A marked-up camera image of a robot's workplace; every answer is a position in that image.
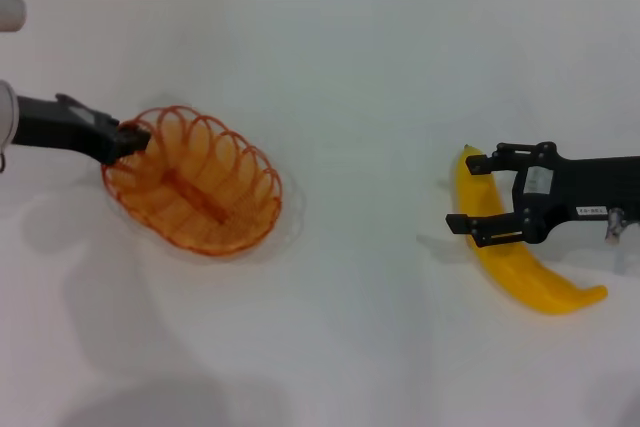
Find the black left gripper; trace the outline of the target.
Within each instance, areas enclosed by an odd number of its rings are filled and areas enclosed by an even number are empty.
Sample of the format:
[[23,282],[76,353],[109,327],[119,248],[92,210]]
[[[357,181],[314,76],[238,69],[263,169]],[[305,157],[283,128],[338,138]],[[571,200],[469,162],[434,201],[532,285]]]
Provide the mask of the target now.
[[65,94],[54,100],[18,96],[18,125],[13,144],[68,150],[103,165],[144,152],[151,133],[135,123],[123,123]]

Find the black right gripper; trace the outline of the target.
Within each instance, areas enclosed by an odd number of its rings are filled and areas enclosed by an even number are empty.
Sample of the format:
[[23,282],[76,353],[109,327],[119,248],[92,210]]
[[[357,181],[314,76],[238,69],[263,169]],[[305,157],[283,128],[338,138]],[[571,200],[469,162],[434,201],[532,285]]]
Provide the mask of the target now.
[[567,222],[603,221],[618,238],[639,222],[639,158],[567,159],[552,142],[499,143],[490,155],[464,161],[471,175],[516,172],[513,213],[474,217],[447,214],[453,234],[469,236],[479,248],[525,241],[539,244]]

